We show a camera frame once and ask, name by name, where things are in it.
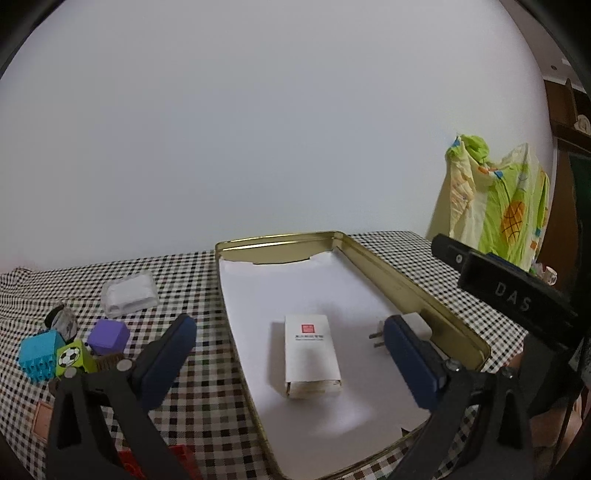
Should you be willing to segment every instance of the table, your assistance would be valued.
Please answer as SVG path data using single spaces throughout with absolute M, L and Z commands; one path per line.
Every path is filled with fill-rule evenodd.
M 447 306 L 490 344 L 484 370 L 495 372 L 521 347 L 525 330 L 504 315 L 456 287 L 458 273 L 431 256 L 430 244 L 412 232 L 371 232 L 352 235 L 362 245 L 404 273 Z M 78 338 L 87 339 L 102 317 L 100 291 L 107 280 L 150 270 L 161 303 L 121 317 L 131 336 L 125 354 L 134 358 L 159 338 L 179 313 L 197 320 L 197 343 L 163 405 L 150 413 L 169 445 L 190 445 L 204 479 L 276 478 L 265 463 L 241 387 L 213 251 L 33 272 L 23 268 L 0 276 L 0 432 L 35 479 L 43 480 L 44 445 L 30 433 L 39 400 L 52 403 L 47 384 L 32 384 L 18 369 L 20 341 L 35 335 L 45 315 L 59 302 L 79 321 Z M 125 441 L 112 413 L 107 423 L 118 449 Z M 440 467 L 439 476 L 454 465 L 474 418 L 467 412 Z M 343 478 L 377 480 L 388 475 L 412 444 L 408 438 L 379 461 Z

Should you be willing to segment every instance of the purple block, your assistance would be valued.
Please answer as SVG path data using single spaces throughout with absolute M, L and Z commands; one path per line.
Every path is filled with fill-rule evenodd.
M 99 355 L 120 353 L 129 340 L 129 329 L 123 322 L 100 319 L 88 337 L 88 345 Z

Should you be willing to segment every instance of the soccer ball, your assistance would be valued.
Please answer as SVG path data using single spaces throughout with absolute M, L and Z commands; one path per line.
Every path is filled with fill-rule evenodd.
M 71 364 L 76 362 L 80 358 L 80 349 L 76 346 L 71 346 L 66 348 L 57 359 L 57 364 L 62 367 L 66 368 L 69 367 Z

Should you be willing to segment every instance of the metal tray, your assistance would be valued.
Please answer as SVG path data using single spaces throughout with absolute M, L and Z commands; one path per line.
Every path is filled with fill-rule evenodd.
M 215 248 L 218 278 L 220 259 L 254 264 L 282 264 L 306 260 L 312 255 L 335 248 L 343 252 L 402 313 L 419 312 L 433 330 L 431 341 L 446 355 L 457 358 L 468 369 L 482 369 L 491 355 L 490 346 L 482 338 L 409 278 L 342 232 L 272 235 L 218 243 Z M 235 358 L 240 363 L 231 329 L 230 339 Z M 242 388 L 267 459 L 274 470 L 284 477 L 267 441 L 241 367 L 240 373 Z M 361 468 L 394 450 L 402 440 L 404 439 L 344 470 L 324 476 L 322 480 L 337 478 Z

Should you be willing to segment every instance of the green block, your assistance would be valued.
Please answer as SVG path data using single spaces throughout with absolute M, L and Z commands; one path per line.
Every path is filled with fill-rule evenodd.
M 68 367 L 82 368 L 87 373 L 96 372 L 96 361 L 82 343 L 76 339 L 72 343 L 61 347 L 56 353 L 56 375 L 62 376 Z

